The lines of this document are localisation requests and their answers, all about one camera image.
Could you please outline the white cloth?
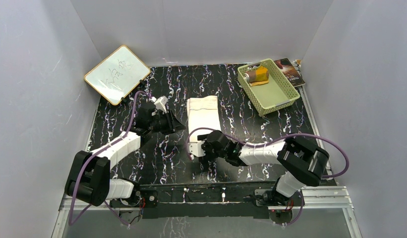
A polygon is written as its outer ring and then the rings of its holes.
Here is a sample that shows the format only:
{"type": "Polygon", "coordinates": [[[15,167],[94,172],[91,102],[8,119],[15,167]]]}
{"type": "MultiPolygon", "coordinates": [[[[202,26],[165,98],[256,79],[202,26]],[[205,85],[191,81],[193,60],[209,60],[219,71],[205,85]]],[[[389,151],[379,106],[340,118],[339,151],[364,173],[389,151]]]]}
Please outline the white cloth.
{"type": "Polygon", "coordinates": [[[217,96],[189,98],[186,109],[189,134],[201,127],[221,130],[217,96]]]}

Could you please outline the yellow brown bear towel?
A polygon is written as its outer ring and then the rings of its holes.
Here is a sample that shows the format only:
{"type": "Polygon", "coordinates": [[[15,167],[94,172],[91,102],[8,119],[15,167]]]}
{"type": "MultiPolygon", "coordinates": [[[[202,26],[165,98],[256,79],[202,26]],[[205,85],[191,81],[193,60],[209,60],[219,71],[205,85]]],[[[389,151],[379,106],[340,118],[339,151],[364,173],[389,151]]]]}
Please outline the yellow brown bear towel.
{"type": "Polygon", "coordinates": [[[260,66],[254,70],[247,71],[243,77],[249,86],[253,87],[269,83],[270,76],[269,70],[264,66],[260,66]]]}

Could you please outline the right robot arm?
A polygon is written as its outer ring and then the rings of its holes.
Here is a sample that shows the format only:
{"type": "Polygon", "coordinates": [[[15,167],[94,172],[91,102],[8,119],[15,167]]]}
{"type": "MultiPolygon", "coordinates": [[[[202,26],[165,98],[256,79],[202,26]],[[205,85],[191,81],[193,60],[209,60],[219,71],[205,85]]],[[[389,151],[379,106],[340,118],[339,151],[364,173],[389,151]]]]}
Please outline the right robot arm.
{"type": "Polygon", "coordinates": [[[287,171],[276,180],[274,187],[255,200],[286,205],[292,196],[306,186],[318,186],[323,178],[329,153],[310,142],[302,134],[291,134],[277,142],[244,143],[226,136],[219,130],[197,136],[195,142],[187,141],[191,157],[223,158],[232,166],[255,164],[281,164],[287,171]]]}

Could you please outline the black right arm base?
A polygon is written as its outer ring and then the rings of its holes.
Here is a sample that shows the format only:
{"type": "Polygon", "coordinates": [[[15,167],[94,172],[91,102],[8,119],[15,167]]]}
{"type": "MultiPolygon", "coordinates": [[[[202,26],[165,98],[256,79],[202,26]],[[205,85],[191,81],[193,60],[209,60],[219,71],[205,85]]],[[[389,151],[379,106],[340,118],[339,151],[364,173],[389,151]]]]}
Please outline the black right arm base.
{"type": "Polygon", "coordinates": [[[273,224],[282,227],[295,223],[300,218],[305,205],[301,190],[296,191],[291,197],[285,197],[273,188],[271,190],[256,189],[251,197],[253,203],[258,207],[284,206],[284,208],[280,209],[270,209],[269,214],[273,224]],[[300,201],[300,208],[296,215],[294,215],[292,211],[295,206],[294,198],[300,201]]]}

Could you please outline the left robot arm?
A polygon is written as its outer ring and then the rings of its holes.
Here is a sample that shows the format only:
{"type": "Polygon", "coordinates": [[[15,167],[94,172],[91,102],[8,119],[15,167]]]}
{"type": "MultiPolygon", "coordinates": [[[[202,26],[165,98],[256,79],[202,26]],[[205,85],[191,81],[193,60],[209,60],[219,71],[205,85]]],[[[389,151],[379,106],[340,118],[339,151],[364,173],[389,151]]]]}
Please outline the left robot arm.
{"type": "Polygon", "coordinates": [[[111,178],[111,170],[129,154],[140,149],[155,133],[173,134],[185,129],[167,109],[167,97],[151,100],[135,110],[133,122],[126,131],[93,151],[79,151],[65,184],[66,195],[99,206],[105,201],[119,200],[125,206],[138,206],[140,185],[127,178],[111,178]]]}

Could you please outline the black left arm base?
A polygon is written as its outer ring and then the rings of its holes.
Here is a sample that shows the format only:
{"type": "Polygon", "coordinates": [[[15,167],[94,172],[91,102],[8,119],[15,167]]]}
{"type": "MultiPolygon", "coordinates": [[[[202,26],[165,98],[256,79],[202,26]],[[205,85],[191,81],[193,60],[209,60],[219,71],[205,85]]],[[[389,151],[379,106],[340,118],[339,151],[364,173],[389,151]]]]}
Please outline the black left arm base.
{"type": "Polygon", "coordinates": [[[141,215],[144,208],[155,208],[158,203],[158,192],[140,186],[127,179],[111,179],[106,203],[111,208],[139,208],[141,215]]]}

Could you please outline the green perforated plastic basket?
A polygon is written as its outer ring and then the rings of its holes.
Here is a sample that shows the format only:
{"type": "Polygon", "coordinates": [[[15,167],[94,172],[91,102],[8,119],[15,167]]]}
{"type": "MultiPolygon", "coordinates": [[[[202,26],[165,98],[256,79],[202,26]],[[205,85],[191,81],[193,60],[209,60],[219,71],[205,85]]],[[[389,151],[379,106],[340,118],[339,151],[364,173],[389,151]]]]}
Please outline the green perforated plastic basket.
{"type": "Polygon", "coordinates": [[[300,98],[300,94],[272,59],[263,59],[256,63],[238,67],[238,82],[260,116],[289,107],[300,98]],[[268,71],[268,82],[251,86],[245,74],[256,72],[265,67],[268,71]]]}

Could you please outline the dark book with red cover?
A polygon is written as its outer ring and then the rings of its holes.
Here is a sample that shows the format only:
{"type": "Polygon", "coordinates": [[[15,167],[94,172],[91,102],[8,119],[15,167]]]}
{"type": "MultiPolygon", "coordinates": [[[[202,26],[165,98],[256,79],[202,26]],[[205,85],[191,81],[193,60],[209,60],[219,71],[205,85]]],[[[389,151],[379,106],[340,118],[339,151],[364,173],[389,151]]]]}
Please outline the dark book with red cover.
{"type": "Polygon", "coordinates": [[[288,79],[288,81],[293,85],[293,87],[299,87],[305,84],[305,81],[303,80],[298,69],[288,58],[275,60],[274,63],[288,79]]]}

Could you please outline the white board with wooden frame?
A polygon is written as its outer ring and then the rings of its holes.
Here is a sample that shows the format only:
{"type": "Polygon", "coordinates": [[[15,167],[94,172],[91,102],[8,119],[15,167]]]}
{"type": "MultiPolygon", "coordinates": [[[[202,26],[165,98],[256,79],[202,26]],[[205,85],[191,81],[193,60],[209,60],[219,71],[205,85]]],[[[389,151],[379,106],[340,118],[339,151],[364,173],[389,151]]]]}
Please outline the white board with wooden frame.
{"type": "Polygon", "coordinates": [[[116,106],[150,71],[126,45],[121,45],[85,74],[84,80],[111,105],[116,106]]]}

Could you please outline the aluminium front rail frame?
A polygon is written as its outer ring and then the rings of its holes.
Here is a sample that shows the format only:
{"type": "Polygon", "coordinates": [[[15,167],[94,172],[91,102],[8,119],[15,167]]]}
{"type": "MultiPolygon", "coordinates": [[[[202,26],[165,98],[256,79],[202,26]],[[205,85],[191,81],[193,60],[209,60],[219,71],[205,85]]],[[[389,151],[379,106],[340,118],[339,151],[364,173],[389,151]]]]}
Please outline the aluminium front rail frame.
{"type": "MultiPolygon", "coordinates": [[[[283,205],[258,207],[251,195],[267,191],[268,182],[221,182],[145,185],[146,219],[162,217],[249,217],[265,219],[270,210],[283,205]]],[[[346,186],[303,188],[291,198],[294,209],[342,209],[350,236],[360,238],[353,204],[346,186]]]]}

